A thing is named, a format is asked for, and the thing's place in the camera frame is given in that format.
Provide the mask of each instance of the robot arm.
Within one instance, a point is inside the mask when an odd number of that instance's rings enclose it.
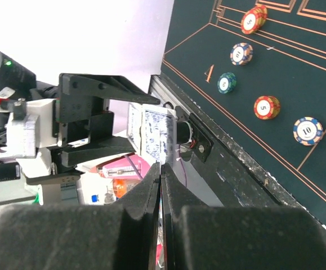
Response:
[[[160,103],[122,76],[63,73],[58,86],[38,82],[0,52],[0,146],[31,185],[76,181],[77,164],[134,152],[128,139],[112,135],[110,99]],[[85,145],[71,145],[86,138]]]

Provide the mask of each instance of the black mount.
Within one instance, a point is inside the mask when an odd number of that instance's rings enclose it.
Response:
[[[62,73],[58,87],[46,86],[39,94],[57,97],[52,123],[59,148],[51,150],[57,169],[56,174],[48,177],[27,178],[29,185],[51,183],[52,178],[61,183],[76,181],[80,175],[75,170],[77,164],[135,151],[128,139],[113,136],[114,113],[108,110],[106,100],[160,104],[159,99],[123,76]],[[90,139],[86,145],[69,144],[85,138]]]
[[[191,149],[197,158],[205,163],[212,150],[213,141],[203,131],[204,124],[195,114],[188,115],[180,106],[176,106],[175,110],[180,122],[186,121],[191,125],[191,131],[193,133]]]

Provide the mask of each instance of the white wall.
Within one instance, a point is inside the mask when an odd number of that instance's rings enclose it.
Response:
[[[159,74],[173,0],[0,0],[0,51],[57,84],[60,73]]]

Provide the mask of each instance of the green felt table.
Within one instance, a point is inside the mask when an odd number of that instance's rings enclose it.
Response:
[[[268,20],[245,35],[240,21],[256,3],[267,6]],[[240,42],[254,55],[234,66],[229,54]],[[176,0],[162,72],[326,225],[326,1]],[[226,72],[238,83],[221,94],[217,81]],[[254,114],[263,95],[281,103],[273,120]],[[304,116],[324,127],[315,146],[294,139],[294,123]]]

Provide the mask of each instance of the gold line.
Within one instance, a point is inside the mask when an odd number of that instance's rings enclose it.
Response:
[[[311,186],[309,186],[302,178],[300,178],[291,168],[289,168],[287,165],[285,165],[281,160],[279,160],[276,156],[274,156],[266,147],[261,145],[255,138],[252,137],[251,134],[249,134],[246,130],[243,129],[237,122],[233,121],[224,111],[226,111],[220,104],[218,104],[212,97],[204,93],[203,90],[201,90],[198,86],[196,86],[191,80],[189,80],[186,76],[184,76],[180,71],[178,71],[175,67],[173,67],[170,63],[168,63],[166,60],[163,60],[163,63],[168,66],[170,69],[172,69],[181,79],[183,79],[187,84],[192,86],[197,92],[199,92],[203,97],[205,97],[206,100],[208,100],[215,108],[217,108],[219,111],[221,111],[227,118],[229,118],[233,123],[235,123],[242,131],[244,131],[248,136],[250,136],[251,139],[256,141],[264,150],[266,150],[270,155],[272,155],[274,158],[277,159],[278,162],[280,162],[284,167],[286,167],[291,173],[293,173],[300,181],[302,181],[307,187],[309,187],[314,193],[316,193],[322,200],[326,202],[326,198],[324,198],[321,194],[319,194],[316,190],[314,190]],[[320,192],[322,192],[325,196],[326,193],[324,193],[319,187],[317,187],[312,181],[310,181],[305,175],[303,175],[301,172],[298,172],[300,175],[302,175],[304,178],[307,179],[313,186],[315,186]]]
[[[220,18],[221,18],[221,19],[224,19],[224,20],[227,20],[227,21],[231,21],[232,23],[236,23],[236,24],[238,24],[237,26],[239,26],[239,28],[240,28],[240,23],[239,23],[239,22],[234,21],[234,20],[230,20],[230,19],[227,19],[227,18],[223,18],[223,17],[220,17]],[[293,41],[293,40],[288,39],[288,38],[283,38],[283,37],[281,37],[281,36],[278,36],[278,35],[275,35],[275,34],[272,34],[272,33],[266,32],[266,31],[263,31],[263,30],[258,30],[258,32],[262,32],[262,33],[265,33],[265,34],[268,34],[268,35],[272,35],[273,37],[280,38],[280,39],[283,39],[283,40],[285,40],[285,41],[289,41],[289,42],[292,42],[292,43],[294,43],[294,44],[297,44],[297,45],[300,45],[300,46],[303,46],[303,47],[309,48],[309,49],[311,49],[311,50],[314,50],[314,51],[317,51],[317,52],[321,52],[321,53],[326,54],[325,51],[322,51],[322,50],[317,49],[317,48],[314,48],[314,47],[310,47],[310,46],[308,46],[308,45],[305,45],[305,44],[302,44],[302,43],[299,43],[299,42]]]
[[[226,7],[226,6],[223,6],[224,8],[227,8],[228,10],[234,10],[236,12],[240,12],[240,13],[245,13],[244,11],[241,11],[241,10],[236,10],[234,8],[231,8],[231,7]],[[315,31],[315,30],[311,30],[311,29],[308,29],[308,28],[304,28],[304,27],[300,27],[300,26],[297,26],[297,25],[293,25],[293,24],[287,24],[286,22],[282,22],[282,21],[277,21],[277,20],[273,20],[273,19],[270,19],[270,18],[267,18],[267,20],[269,21],[273,21],[275,23],[278,23],[278,24],[284,24],[284,25],[287,25],[287,26],[291,26],[291,27],[294,27],[294,28],[298,28],[298,29],[301,29],[301,30],[305,30],[305,31],[308,31],[308,32],[312,32],[312,33],[315,33],[315,34],[319,34],[319,35],[324,35],[326,36],[326,34],[322,33],[322,32],[318,32],[318,31]]]
[[[301,12],[302,9],[306,7],[306,5],[307,5],[306,0],[303,0],[302,3],[300,4],[299,8],[298,8],[297,14],[298,14],[299,12]]]
[[[285,10],[283,8],[280,8],[280,7],[273,7],[273,6],[266,6],[267,8],[270,8],[271,10],[279,10],[279,11],[283,11],[283,12],[286,12],[286,13],[290,13],[291,10]]]
[[[302,9],[306,8],[308,5],[309,0],[303,0],[302,1]]]
[[[240,37],[242,37],[242,38],[249,39],[250,41],[255,42],[255,43],[257,43],[257,44],[260,44],[260,45],[262,45],[262,46],[264,46],[264,47],[270,48],[270,46],[268,46],[268,45],[266,45],[266,44],[264,44],[264,43],[261,43],[261,42],[259,42],[259,41],[254,40],[254,39],[251,39],[251,38],[245,37],[245,36],[243,36],[243,35],[237,34],[236,32],[233,32],[233,31],[231,31],[231,30],[227,30],[227,29],[225,29],[225,28],[223,28],[223,27],[221,27],[221,26],[218,26],[218,25],[214,25],[214,26],[215,26],[215,27],[218,27],[218,28],[220,28],[220,29],[222,29],[222,30],[225,30],[225,31],[227,31],[227,32],[229,32],[229,33],[232,33],[232,34],[234,34],[234,35],[238,35],[238,36],[240,36]],[[302,61],[302,62],[304,62],[304,63],[307,63],[307,64],[309,64],[309,65],[312,65],[312,66],[314,66],[314,67],[316,67],[316,68],[318,68],[318,69],[322,69],[322,70],[325,70],[325,71],[326,71],[326,68],[324,68],[324,67],[322,67],[322,66],[318,66],[318,65],[316,65],[316,64],[313,64],[312,62],[306,61],[306,60],[304,60],[304,59],[302,59],[302,58],[299,58],[299,57],[297,57],[297,56],[291,55],[291,54],[289,54],[289,53],[287,53],[287,52],[283,52],[283,51],[281,51],[281,50],[279,50],[279,49],[276,49],[276,48],[272,48],[271,50],[274,50],[274,51],[280,52],[280,53],[282,53],[282,54],[284,54],[284,55],[290,56],[290,57],[292,57],[292,58],[294,58],[294,59],[300,60],[300,61]]]
[[[313,19],[317,19],[317,20],[321,20],[321,21],[326,21],[325,17],[321,17],[321,16],[315,16],[315,15],[311,15],[311,14],[305,14],[302,12],[298,12],[297,13],[300,16],[304,16],[304,17],[308,17],[308,18],[313,18]]]
[[[209,24],[205,24],[205,26],[201,27],[199,30],[195,31],[193,34],[182,40],[180,43],[176,44],[173,48],[169,49],[167,52],[165,52],[165,55],[169,52],[171,52],[176,47],[182,45],[184,42],[186,42],[189,38],[193,37],[194,35],[198,34],[200,31],[202,31],[205,27],[207,27]]]
[[[221,12],[219,12],[216,16],[218,18],[224,18],[224,13],[225,13],[225,10],[222,10]]]
[[[325,129],[325,131],[324,131],[324,133],[323,133],[322,138],[325,136],[325,134],[326,134],[326,129]],[[305,158],[303,159],[303,161],[301,162],[301,164],[299,165],[299,167],[297,168],[297,170],[300,170],[300,168],[301,168],[301,167],[303,166],[303,164],[307,161],[307,159],[309,158],[309,156],[313,153],[313,151],[314,151],[314,149],[316,148],[317,145],[318,145],[318,144],[314,145],[314,146],[311,148],[311,150],[310,150],[309,153],[305,156]]]
[[[236,27],[236,28],[240,28],[239,26],[236,26],[236,25],[234,25],[234,24],[230,24],[229,22],[226,22],[226,21],[221,21],[221,22],[224,23],[224,24],[229,24],[229,25],[234,26],[234,27]],[[285,43],[285,42],[282,42],[282,41],[276,40],[276,39],[274,39],[274,38],[267,37],[267,36],[262,35],[262,34],[259,34],[259,33],[256,33],[256,34],[257,34],[257,35],[260,35],[261,37],[264,37],[264,38],[270,39],[270,40],[272,40],[272,41],[275,41],[275,42],[278,42],[278,43],[284,44],[284,45],[286,45],[286,46],[292,47],[292,48],[294,48],[294,49],[300,50],[300,51],[302,51],[302,52],[309,53],[309,54],[311,54],[311,55],[314,55],[314,56],[316,56],[316,57],[320,57],[320,58],[326,60],[326,57],[325,57],[325,56],[317,55],[316,53],[313,53],[313,52],[307,51],[307,50],[302,49],[302,48],[298,48],[298,47],[296,47],[296,46],[293,46],[293,45],[290,45],[290,44],[288,44],[288,43]]]
[[[310,13],[315,13],[315,14],[320,14],[320,15],[325,15],[326,16],[326,12],[321,12],[321,11],[317,11],[317,10],[309,10],[309,9],[304,8],[302,11],[310,12]]]
[[[292,12],[297,0],[291,0],[289,3],[289,12]]]
[[[267,3],[267,4],[271,4],[274,6],[278,6],[278,7],[289,7],[288,4],[280,4],[280,3],[274,3],[274,2],[270,2],[270,1],[265,1],[265,0],[259,0],[259,3]]]
[[[214,13],[216,3],[217,3],[217,0],[214,0],[213,9],[212,9],[212,12],[210,13],[209,23],[212,22],[213,13]]]

